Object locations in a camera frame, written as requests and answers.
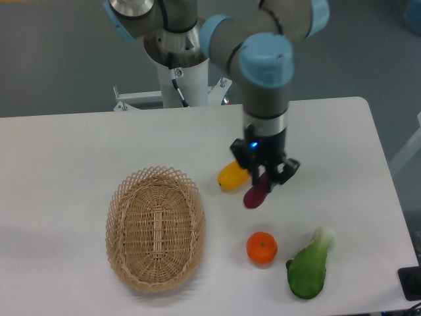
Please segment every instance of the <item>gray floor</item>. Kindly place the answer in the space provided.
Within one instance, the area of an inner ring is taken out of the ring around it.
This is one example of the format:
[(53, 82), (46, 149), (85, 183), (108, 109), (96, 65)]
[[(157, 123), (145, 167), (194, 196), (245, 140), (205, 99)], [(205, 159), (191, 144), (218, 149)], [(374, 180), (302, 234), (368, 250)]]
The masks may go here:
[[(257, 2), (199, 0), (199, 14), (247, 16)], [(0, 117), (111, 111), (114, 85), (159, 89), (141, 41), (122, 43), (101, 3), (0, 3)], [(404, 1), (330, 5), (326, 29), (295, 48), (293, 99), (365, 98), (390, 160), (419, 127), (421, 36), (405, 26)], [(210, 83), (220, 76), (212, 66)], [(421, 152), (394, 180), (410, 231), (421, 230)]]

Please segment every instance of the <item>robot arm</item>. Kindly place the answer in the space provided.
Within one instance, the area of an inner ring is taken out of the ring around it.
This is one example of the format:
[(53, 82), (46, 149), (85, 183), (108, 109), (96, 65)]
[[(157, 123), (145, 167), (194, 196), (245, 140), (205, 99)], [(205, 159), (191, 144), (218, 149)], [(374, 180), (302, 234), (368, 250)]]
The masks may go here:
[[(201, 29), (197, 0), (106, 0), (104, 7), (120, 35), (146, 35), (146, 51), (157, 63), (169, 69), (191, 67), (208, 57), (239, 84), (244, 139), (235, 140), (231, 150), (253, 185), (259, 182), (260, 166), (266, 170), (268, 192), (295, 174), (299, 163), (284, 151), (294, 73), (290, 41), (325, 27), (327, 0), (260, 0), (253, 16), (233, 20), (216, 15)], [(148, 39), (152, 33), (157, 34)]]
[(298, 161), (286, 157), (285, 134), (290, 82), (294, 72), (291, 41), (322, 29), (329, 18), (326, 0), (262, 0), (243, 20), (216, 15), (201, 30), (205, 55), (224, 69), (244, 95), (244, 139), (231, 145), (239, 165), (259, 181), (266, 170), (267, 190), (290, 179)]

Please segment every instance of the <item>yellow bell pepper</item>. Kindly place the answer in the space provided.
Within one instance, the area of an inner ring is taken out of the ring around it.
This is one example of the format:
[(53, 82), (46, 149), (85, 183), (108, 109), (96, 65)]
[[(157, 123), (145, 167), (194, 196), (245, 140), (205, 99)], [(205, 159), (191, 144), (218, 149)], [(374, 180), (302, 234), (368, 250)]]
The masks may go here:
[(233, 161), (221, 170), (218, 183), (224, 191), (232, 191), (246, 183), (249, 178), (247, 169), (242, 169), (237, 161)]

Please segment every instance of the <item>tangerine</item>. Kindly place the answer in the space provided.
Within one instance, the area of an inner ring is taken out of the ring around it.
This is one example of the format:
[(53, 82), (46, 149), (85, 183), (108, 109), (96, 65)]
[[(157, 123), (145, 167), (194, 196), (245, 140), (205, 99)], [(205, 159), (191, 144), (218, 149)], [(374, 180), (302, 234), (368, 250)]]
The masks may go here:
[(275, 238), (267, 232), (255, 232), (247, 241), (247, 255), (258, 265), (272, 262), (277, 252)]

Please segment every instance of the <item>green vegetable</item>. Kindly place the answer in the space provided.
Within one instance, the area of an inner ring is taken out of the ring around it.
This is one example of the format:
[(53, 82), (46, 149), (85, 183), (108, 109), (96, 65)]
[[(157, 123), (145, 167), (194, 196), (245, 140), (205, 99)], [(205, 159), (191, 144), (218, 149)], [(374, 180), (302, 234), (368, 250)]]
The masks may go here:
[(309, 300), (322, 291), (328, 249), (334, 239), (333, 229), (320, 226), (314, 231), (310, 244), (287, 262), (288, 284), (299, 298)]

